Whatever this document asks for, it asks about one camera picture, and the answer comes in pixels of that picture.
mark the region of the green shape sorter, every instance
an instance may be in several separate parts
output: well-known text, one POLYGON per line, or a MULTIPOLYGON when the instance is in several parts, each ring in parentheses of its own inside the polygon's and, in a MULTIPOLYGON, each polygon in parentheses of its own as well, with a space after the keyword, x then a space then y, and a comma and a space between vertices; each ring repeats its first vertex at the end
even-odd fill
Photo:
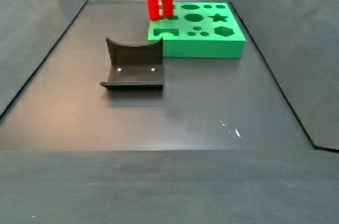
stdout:
POLYGON ((166 57, 242 57, 246 37, 227 3, 176 2, 171 19, 151 21, 148 41, 166 57))

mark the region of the star-shaped hole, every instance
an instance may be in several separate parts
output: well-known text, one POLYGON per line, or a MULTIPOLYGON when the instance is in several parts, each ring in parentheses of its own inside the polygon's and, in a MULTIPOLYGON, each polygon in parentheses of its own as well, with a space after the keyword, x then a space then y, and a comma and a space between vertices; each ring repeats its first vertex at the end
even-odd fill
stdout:
POLYGON ((216 14, 214 16, 208 16, 210 18, 214 19, 214 22, 227 22, 228 16, 223 16, 220 14, 216 14))

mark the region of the gray wall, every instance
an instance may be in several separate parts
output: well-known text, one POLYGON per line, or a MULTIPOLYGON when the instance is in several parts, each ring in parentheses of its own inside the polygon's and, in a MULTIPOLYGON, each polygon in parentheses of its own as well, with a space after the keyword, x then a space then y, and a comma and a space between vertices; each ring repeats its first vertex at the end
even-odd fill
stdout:
POLYGON ((0 0, 0 115, 86 0, 0 0))
POLYGON ((339 0, 232 0, 318 147, 339 150, 339 0))

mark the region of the black curved holder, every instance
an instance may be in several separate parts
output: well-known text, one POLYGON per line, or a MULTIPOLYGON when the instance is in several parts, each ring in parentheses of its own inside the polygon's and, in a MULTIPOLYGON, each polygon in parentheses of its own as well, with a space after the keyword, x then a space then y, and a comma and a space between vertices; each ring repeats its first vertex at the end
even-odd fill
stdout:
POLYGON ((159 87, 164 85, 163 40, 146 46, 126 46, 106 39, 111 72, 106 88, 159 87))

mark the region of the circular hole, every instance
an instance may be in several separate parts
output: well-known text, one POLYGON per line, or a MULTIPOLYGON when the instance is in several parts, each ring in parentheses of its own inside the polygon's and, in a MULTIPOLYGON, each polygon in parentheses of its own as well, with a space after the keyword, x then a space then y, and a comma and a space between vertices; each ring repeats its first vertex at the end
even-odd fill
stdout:
POLYGON ((199 9, 198 5, 183 5, 182 8, 187 9, 187 10, 196 10, 199 9))
POLYGON ((187 14, 186 19, 190 22, 202 22, 204 20, 204 17, 200 14, 187 14))

